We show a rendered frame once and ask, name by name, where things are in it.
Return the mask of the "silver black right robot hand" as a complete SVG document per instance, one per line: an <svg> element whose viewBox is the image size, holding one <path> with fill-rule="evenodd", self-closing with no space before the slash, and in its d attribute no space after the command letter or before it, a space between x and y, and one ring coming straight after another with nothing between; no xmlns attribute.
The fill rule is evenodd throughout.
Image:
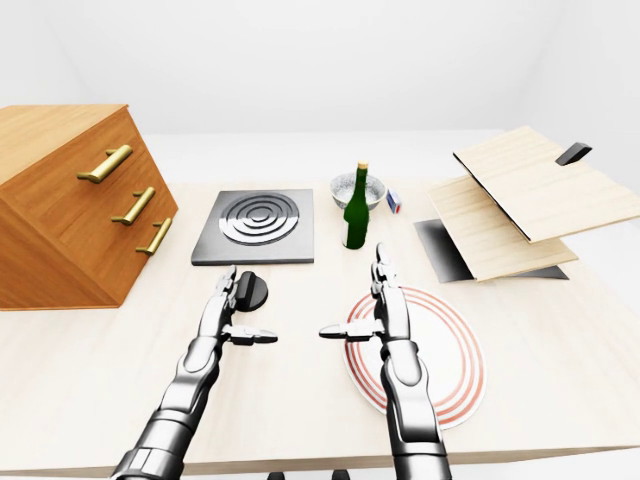
<svg viewBox="0 0 640 480"><path fill-rule="evenodd" d="M376 301L374 318L326 326L319 331L321 338L361 342L377 336L384 344L411 338L405 295L382 243L376 245L375 255L371 264L371 296Z"/></svg>

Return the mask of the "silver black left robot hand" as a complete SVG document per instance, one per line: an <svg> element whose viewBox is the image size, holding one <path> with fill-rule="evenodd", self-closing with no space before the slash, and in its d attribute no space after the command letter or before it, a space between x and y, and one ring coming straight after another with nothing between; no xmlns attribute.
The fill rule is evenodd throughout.
<svg viewBox="0 0 640 480"><path fill-rule="evenodd" d="M231 265L216 283L213 296L202 314L198 335L216 338L219 344L231 341L234 345L250 346L278 341L276 333L245 325L233 324L237 268Z"/></svg>

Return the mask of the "round black stove knob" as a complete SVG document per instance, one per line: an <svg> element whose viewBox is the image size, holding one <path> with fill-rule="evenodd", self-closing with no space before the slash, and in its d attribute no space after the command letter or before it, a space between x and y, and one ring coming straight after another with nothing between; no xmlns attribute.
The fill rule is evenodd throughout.
<svg viewBox="0 0 640 480"><path fill-rule="evenodd" d="M260 308L268 298L266 282L253 271L245 271L235 283L235 309L252 312Z"/></svg>

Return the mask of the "flat dark stove plate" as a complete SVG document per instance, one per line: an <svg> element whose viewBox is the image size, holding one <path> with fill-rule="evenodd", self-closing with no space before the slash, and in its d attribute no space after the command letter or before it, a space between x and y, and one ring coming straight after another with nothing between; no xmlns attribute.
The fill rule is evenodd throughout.
<svg viewBox="0 0 640 480"><path fill-rule="evenodd" d="M191 255L194 266L313 261L310 189L221 191Z"/></svg>

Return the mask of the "white plate with red rings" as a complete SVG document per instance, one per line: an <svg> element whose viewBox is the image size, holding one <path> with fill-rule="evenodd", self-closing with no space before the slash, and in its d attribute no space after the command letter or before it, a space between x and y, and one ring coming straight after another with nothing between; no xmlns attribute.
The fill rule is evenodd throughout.
<svg viewBox="0 0 640 480"><path fill-rule="evenodd" d="M403 288L409 311L411 340L426 364L428 394L440 427L451 429L479 408L487 384L480 343L469 323L443 299L413 287ZM346 342L343 358L360 394L376 410L386 412L387 398L380 380L381 340Z"/></svg>

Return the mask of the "green glass bottle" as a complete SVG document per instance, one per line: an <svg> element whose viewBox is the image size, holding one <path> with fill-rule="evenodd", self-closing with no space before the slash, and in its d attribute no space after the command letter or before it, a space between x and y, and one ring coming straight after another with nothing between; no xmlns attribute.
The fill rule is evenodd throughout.
<svg viewBox="0 0 640 480"><path fill-rule="evenodd" d="M367 173L368 163L359 161L354 192L343 215L346 225L343 244L346 248L352 250L359 249L364 245L369 224L369 209L366 202Z"/></svg>

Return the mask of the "plain pale wood board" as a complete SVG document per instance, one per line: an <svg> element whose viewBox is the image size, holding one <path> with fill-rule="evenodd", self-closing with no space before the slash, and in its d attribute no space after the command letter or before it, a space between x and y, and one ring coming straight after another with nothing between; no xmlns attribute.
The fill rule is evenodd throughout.
<svg viewBox="0 0 640 480"><path fill-rule="evenodd" d="M529 243L470 177L428 190L436 220L415 224L440 282L514 275L562 278L560 264L577 259L559 239Z"/></svg>

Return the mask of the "small wooden drawer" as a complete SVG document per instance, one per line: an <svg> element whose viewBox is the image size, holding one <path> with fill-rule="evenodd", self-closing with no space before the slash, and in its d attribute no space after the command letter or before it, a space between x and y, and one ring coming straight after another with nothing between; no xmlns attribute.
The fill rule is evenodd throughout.
<svg viewBox="0 0 640 480"><path fill-rule="evenodd" d="M135 252L154 233L153 222L162 221L176 212L176 205L167 187L159 181L142 180L133 184L94 185L83 182L84 188L77 210L71 213L59 240L69 250L73 260L87 270L100 270L102 262L114 262L118 256ZM111 221L124 215L137 200L135 191L154 187L156 192L133 225Z"/></svg>

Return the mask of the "grey patterned bowl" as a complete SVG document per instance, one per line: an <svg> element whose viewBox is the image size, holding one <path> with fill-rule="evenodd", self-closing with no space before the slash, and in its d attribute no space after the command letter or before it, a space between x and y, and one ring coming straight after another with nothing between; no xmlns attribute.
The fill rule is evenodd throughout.
<svg viewBox="0 0 640 480"><path fill-rule="evenodd" d="M338 175L330 182L330 192L336 205L344 210L351 200L356 183L355 173ZM368 174L365 182L365 199L369 210L375 209L387 196L387 188L378 178Z"/></svg>

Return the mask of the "medium wooden drawer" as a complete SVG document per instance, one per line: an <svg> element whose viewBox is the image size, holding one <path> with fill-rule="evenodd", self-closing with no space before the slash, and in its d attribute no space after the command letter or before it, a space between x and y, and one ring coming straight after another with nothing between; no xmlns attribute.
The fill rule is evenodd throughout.
<svg viewBox="0 0 640 480"><path fill-rule="evenodd" d="M125 216L148 188L155 190L133 223L114 222ZM71 250L99 251L126 241L141 245L153 235L153 224L173 216L177 204L148 151L134 154L102 183L72 181L60 201L48 207L41 221L54 238Z"/></svg>

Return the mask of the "wooden cabinet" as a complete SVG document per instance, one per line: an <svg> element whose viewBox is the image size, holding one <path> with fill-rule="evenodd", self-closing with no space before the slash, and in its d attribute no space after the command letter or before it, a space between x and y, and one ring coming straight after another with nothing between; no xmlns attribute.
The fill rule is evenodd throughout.
<svg viewBox="0 0 640 480"><path fill-rule="evenodd" d="M121 305L151 256L135 251L87 270L43 224L43 214L34 216L0 198L0 309Z"/></svg>

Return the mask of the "large wooden drawer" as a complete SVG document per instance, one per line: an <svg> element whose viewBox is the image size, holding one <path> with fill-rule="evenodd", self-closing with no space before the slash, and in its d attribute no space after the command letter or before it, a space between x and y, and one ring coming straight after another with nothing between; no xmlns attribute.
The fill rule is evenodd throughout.
<svg viewBox="0 0 640 480"><path fill-rule="evenodd" d="M0 198L40 216L71 189L78 172L93 170L106 150L124 144L133 148L129 157L145 150L126 104L2 108Z"/></svg>

